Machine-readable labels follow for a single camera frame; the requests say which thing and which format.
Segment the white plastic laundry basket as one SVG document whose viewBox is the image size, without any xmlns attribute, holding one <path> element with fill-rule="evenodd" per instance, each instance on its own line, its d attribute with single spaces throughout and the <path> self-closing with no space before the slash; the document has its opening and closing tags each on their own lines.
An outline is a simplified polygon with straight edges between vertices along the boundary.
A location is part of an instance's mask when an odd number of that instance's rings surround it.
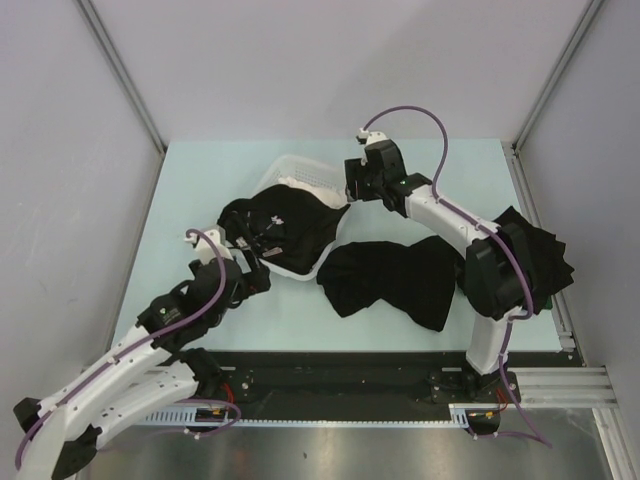
<svg viewBox="0 0 640 480">
<path fill-rule="evenodd" d="M 313 279 L 346 222 L 349 206 L 339 171 L 284 155 L 267 169 L 250 198 L 248 223 L 259 258 L 274 273 Z"/>
</svg>

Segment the black t shirt blue logo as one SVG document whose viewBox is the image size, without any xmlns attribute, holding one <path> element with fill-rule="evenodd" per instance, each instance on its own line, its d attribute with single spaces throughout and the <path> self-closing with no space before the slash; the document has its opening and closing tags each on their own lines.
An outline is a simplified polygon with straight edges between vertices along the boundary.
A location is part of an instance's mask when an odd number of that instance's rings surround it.
<svg viewBox="0 0 640 480">
<path fill-rule="evenodd" d="M 328 255 L 316 282 L 342 318 L 383 300 L 417 325 L 441 332 L 461 267 L 461 255 L 438 236 L 410 246 L 352 242 Z"/>
</svg>

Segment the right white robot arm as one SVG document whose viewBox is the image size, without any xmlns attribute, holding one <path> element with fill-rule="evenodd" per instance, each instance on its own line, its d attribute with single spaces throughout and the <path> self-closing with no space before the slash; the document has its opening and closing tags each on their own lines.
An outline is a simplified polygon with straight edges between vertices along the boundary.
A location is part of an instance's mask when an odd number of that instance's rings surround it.
<svg viewBox="0 0 640 480">
<path fill-rule="evenodd" d="M 504 384 L 513 322 L 534 314 L 536 281 L 525 231 L 476 216 L 437 191 L 436 180 L 408 174 L 397 144 L 380 132 L 358 142 L 363 154 L 345 162 L 351 201 L 380 200 L 385 208 L 428 227 L 463 258 L 463 292 L 475 311 L 466 352 L 471 370 L 461 376 L 463 393 L 484 401 Z"/>
</svg>

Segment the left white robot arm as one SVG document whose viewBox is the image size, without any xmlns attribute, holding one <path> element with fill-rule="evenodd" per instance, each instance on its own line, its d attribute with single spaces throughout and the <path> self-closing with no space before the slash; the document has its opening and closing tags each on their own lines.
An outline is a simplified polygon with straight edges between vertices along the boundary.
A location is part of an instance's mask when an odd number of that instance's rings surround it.
<svg viewBox="0 0 640 480">
<path fill-rule="evenodd" d="M 152 300 L 103 357 L 58 392 L 18 402 L 25 435 L 15 454 L 21 479 L 67 479 L 111 439 L 176 402 L 215 401 L 225 375 L 214 356 L 190 348 L 224 315 L 271 287 L 268 269 L 251 253 L 243 271 L 227 253 L 193 261 L 191 278 Z"/>
</svg>

